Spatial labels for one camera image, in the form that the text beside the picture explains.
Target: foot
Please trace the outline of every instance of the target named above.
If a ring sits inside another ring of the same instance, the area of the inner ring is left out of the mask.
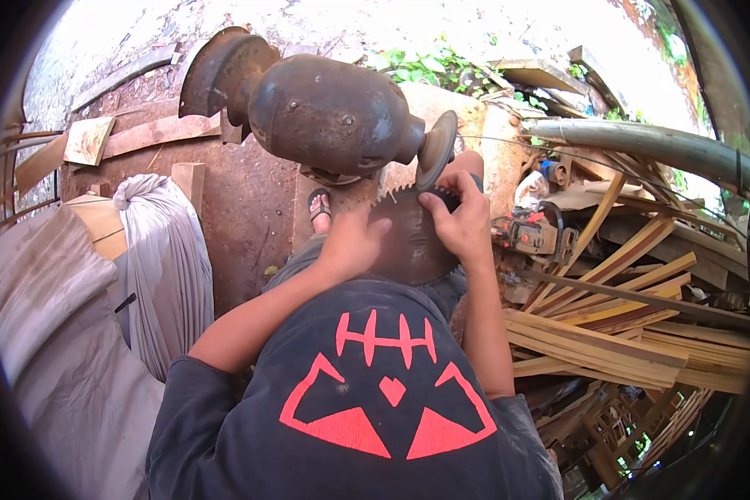
[[[324,205],[327,210],[330,210],[330,201],[328,201],[328,195],[317,195],[311,200],[310,213],[315,210],[319,210],[320,205]],[[314,233],[317,235],[324,235],[330,231],[330,215],[319,214],[314,220],[311,221],[311,225],[314,226]]]

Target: hand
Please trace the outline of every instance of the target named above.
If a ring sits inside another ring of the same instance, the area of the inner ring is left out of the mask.
[[[465,269],[473,265],[493,265],[489,197],[478,190],[472,176],[459,171],[439,180],[438,186],[455,192],[461,205],[450,214],[437,195],[422,193],[420,203],[433,215],[436,234],[447,250],[454,253]]]
[[[314,265],[320,275],[334,285],[346,282],[370,270],[380,254],[380,240],[392,227],[392,221],[381,218],[368,225],[369,203],[336,215]]]

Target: dark t-shirt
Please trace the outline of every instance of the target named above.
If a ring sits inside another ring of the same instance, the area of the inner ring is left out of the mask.
[[[173,361],[152,498],[562,498],[525,397],[489,401],[427,296],[359,279],[295,311],[236,404]]]

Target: circular saw blade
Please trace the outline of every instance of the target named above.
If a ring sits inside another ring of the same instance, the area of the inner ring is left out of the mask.
[[[439,196],[451,213],[460,205],[458,196],[449,191],[434,187],[427,192]],[[397,188],[380,198],[370,212],[370,223],[392,220],[372,272],[410,286],[435,283],[460,263],[442,244],[433,216],[420,204],[419,195],[416,185]]]

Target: red logo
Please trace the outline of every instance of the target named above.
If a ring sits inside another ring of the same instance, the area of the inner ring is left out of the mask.
[[[337,355],[341,355],[345,346],[345,341],[359,342],[363,344],[366,365],[371,366],[376,346],[397,347],[402,351],[405,367],[410,370],[412,348],[424,345],[428,350],[431,360],[434,364],[436,363],[437,358],[435,347],[433,345],[433,331],[427,318],[425,319],[424,338],[411,338],[408,323],[403,315],[400,315],[399,338],[382,338],[375,336],[375,323],[377,317],[377,312],[373,309],[370,313],[370,319],[367,321],[364,329],[364,334],[359,334],[347,330],[350,321],[350,313],[344,313],[341,315],[336,333]],[[363,451],[372,455],[391,458],[392,456],[380,440],[378,433],[375,431],[369,418],[367,418],[364,410],[360,406],[340,411],[308,423],[301,422],[294,417],[294,412],[300,404],[300,400],[309,387],[317,381],[317,375],[320,370],[340,383],[345,382],[344,377],[333,368],[328,359],[321,353],[317,354],[311,365],[309,374],[300,381],[286,399],[286,403],[283,405],[283,410],[280,412],[280,421],[293,429],[314,436],[315,438],[322,439],[328,443],[352,448],[353,450]],[[464,378],[459,368],[453,362],[448,363],[434,386],[439,387],[441,384],[446,383],[451,379],[454,380],[462,390],[464,390],[466,397],[478,412],[478,416],[480,417],[480,421],[483,423],[484,428],[479,432],[472,432],[466,429],[463,425],[442,417],[440,414],[426,406],[422,410],[420,423],[411,442],[409,453],[405,457],[406,460],[429,457],[431,455],[445,453],[446,451],[458,450],[465,446],[477,443],[497,430],[497,426],[494,424],[492,416],[486,409],[483,400],[480,399],[478,393],[475,392],[475,389],[472,387],[472,384]],[[392,407],[398,406],[406,392],[405,386],[396,377],[389,378],[384,376],[380,380],[379,387]]]

